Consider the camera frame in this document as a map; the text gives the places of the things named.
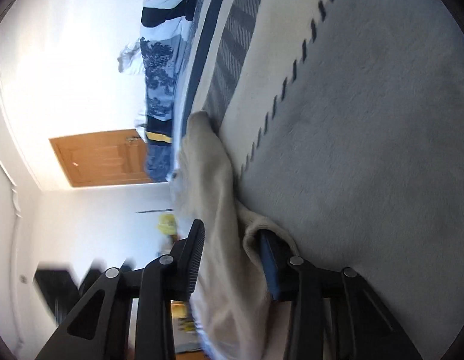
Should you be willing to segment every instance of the door panel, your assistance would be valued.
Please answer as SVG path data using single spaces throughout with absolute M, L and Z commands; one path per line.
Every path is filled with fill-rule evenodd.
M 50 140 L 73 187 L 149 183 L 146 145 L 135 130 L 94 132 Z

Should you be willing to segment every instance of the blue bedding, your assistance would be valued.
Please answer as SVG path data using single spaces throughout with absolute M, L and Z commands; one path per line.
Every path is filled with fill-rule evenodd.
M 156 182 L 166 181 L 172 171 L 175 90 L 196 5 L 197 0 L 143 0 L 140 48 L 146 84 L 146 171 Z

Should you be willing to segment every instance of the gray patterned stripe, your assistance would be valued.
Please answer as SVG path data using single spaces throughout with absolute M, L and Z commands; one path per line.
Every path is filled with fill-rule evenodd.
M 234 0 L 218 45 L 217 60 L 203 109 L 215 131 L 224 119 L 239 82 L 255 29 L 260 0 Z

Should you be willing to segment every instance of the beige garment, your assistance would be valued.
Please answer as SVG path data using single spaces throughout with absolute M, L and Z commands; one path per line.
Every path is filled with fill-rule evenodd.
M 260 360 L 267 343 L 271 298 L 254 248 L 254 235 L 263 228 L 282 237 L 297 254 L 291 237 L 269 219 L 247 210 L 234 198 L 233 173 L 221 141 L 212 132 L 205 112 L 192 114 L 179 153 L 182 183 L 176 192 L 179 216 L 200 218 L 206 237 L 199 276 L 191 302 L 219 357 Z M 283 357 L 289 307 L 280 307 L 279 347 Z

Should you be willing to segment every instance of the gray fabric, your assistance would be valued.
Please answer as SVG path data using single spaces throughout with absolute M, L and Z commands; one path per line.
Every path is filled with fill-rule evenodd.
M 203 109 L 218 131 L 235 87 L 255 28 L 260 0 L 234 0 L 218 45 L 217 61 Z
M 438 359 L 464 324 L 464 36 L 440 0 L 326 11 L 239 199 L 356 269 Z

